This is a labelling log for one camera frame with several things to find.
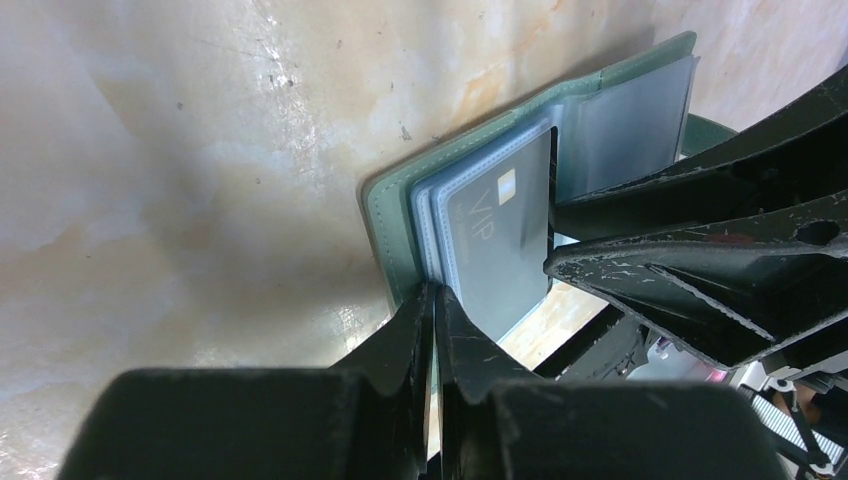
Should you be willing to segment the sage green card holder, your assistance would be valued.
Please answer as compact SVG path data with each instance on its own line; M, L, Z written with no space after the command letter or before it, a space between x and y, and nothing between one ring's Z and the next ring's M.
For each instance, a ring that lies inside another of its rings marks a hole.
M697 35L682 32L556 83L479 126L379 173L362 191L377 261L399 307L421 283L449 286L499 340L553 282L542 268L573 241L552 210L670 166L726 139L688 111Z

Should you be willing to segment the grey vip credit card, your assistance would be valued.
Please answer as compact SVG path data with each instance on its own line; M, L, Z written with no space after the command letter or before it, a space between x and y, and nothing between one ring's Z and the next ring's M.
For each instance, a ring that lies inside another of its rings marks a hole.
M544 299L552 129L528 128L475 152L433 191L445 282L472 322L501 339Z

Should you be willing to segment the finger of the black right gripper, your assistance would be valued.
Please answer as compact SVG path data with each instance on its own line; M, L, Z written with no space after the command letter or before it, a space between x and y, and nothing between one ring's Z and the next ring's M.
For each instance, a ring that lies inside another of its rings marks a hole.
M814 207L847 218L847 72L732 138L654 174L559 206L556 232L590 241Z
M847 318L847 196L556 249L545 272L734 368Z

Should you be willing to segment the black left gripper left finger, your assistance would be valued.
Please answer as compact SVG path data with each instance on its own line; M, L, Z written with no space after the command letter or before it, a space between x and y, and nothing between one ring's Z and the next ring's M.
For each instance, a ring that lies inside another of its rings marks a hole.
M327 368L144 368L117 376L63 479L415 479L426 468L437 289Z

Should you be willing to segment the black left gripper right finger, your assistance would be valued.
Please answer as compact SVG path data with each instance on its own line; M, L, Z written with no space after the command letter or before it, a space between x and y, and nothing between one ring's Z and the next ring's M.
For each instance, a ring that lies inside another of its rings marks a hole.
M435 294L446 479L782 479L746 400L697 382L544 379Z

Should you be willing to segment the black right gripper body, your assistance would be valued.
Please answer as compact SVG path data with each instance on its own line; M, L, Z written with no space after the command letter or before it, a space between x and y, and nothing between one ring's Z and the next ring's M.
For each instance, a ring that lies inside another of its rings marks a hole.
M728 371L678 349L612 306L604 307L534 372L557 381L731 380Z

